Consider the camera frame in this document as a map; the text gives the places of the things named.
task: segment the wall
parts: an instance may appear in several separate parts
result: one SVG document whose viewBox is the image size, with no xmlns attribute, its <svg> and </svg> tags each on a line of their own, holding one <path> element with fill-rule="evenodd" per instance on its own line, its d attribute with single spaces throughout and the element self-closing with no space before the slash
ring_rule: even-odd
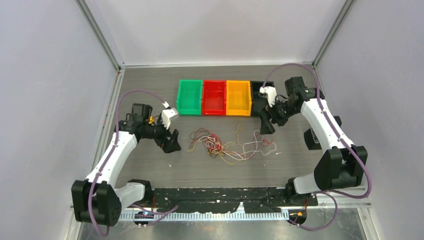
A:
<svg viewBox="0 0 424 240">
<path fill-rule="evenodd" d="M 116 72 L 75 1 L 0 4 L 0 239 L 63 239 Z"/>
<path fill-rule="evenodd" d="M 344 3 L 91 1 L 97 3 L 127 66 L 312 62 Z"/>
<path fill-rule="evenodd" d="M 422 239 L 424 2 L 357 1 L 318 66 L 331 112 L 368 150 L 382 239 Z"/>
</svg>

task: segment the gray tabletop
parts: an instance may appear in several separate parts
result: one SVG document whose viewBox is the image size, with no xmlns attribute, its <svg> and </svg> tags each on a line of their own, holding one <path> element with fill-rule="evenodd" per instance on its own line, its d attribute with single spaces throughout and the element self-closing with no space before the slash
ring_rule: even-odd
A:
<svg viewBox="0 0 424 240">
<path fill-rule="evenodd" d="M 145 89 L 159 94 L 175 106 L 180 79 L 263 81 L 275 67 L 258 65 L 127 69 L 120 93 L 131 89 Z M 297 76 L 302 76 L 308 87 L 315 86 L 312 75 L 298 66 L 284 67 L 276 71 L 270 80 L 274 81 L 277 92 L 285 95 L 284 81 Z M 119 111 L 121 118 L 131 112 L 133 103 L 152 105 L 153 115 L 158 115 L 163 109 L 161 103 L 148 94 L 132 93 L 122 102 Z M 241 143 L 251 142 L 254 130 L 261 126 L 257 117 L 179 116 L 172 122 L 171 128 L 178 129 L 182 150 L 165 154 L 152 140 L 141 140 L 123 166 L 116 187 L 122 187 L 130 179 L 149 180 L 154 188 L 282 187 L 289 178 L 311 173 L 321 158 L 320 150 L 309 151 L 305 145 L 303 132 L 310 126 L 300 114 L 291 117 L 285 126 L 276 127 L 272 137 L 277 150 L 267 156 L 258 153 L 246 161 L 229 165 L 219 157 L 211 158 L 204 145 L 198 145 L 192 152 L 187 151 L 190 145 L 189 134 L 199 128 L 210 129 L 225 143 L 237 142 L 237 134 L 233 132 L 239 124 L 243 128 L 240 134 Z M 239 146 L 232 149 L 241 150 Z"/>
</svg>

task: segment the tangled wires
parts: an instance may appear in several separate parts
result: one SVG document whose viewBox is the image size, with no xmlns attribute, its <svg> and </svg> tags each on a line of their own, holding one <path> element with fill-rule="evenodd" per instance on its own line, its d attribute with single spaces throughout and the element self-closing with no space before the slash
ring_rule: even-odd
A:
<svg viewBox="0 0 424 240">
<path fill-rule="evenodd" d="M 273 141 L 268 141 L 267 139 L 264 139 L 264 136 L 261 135 L 261 139 L 258 140 L 259 130 L 255 130 L 253 132 L 253 141 L 244 143 L 243 145 L 240 144 L 240 133 L 242 132 L 242 125 L 239 124 L 237 131 L 234 132 L 237 134 L 237 143 L 242 148 L 242 152 L 236 152 L 236 151 L 229 151 L 228 148 L 230 146 L 235 145 L 234 142 L 227 142 L 225 144 L 222 143 L 221 139 L 212 131 L 205 129 L 205 128 L 199 128 L 197 131 L 192 132 L 190 134 L 191 140 L 190 147 L 188 152 L 192 152 L 197 143 L 205 143 L 206 148 L 208 149 L 208 153 L 212 158 L 216 158 L 219 156 L 222 160 L 224 160 L 227 164 L 234 165 L 240 161 L 245 161 L 247 159 L 252 158 L 256 153 L 261 153 L 263 156 L 266 156 L 272 152 L 275 152 L 277 150 L 277 145 Z M 246 146 L 253 144 L 254 150 L 246 151 Z M 264 153 L 261 150 L 258 150 L 258 146 L 261 144 L 263 147 L 267 147 L 271 144 L 274 145 L 274 149 L 271 151 Z M 234 162 L 229 162 L 224 157 L 229 156 L 230 158 L 234 159 Z"/>
</svg>

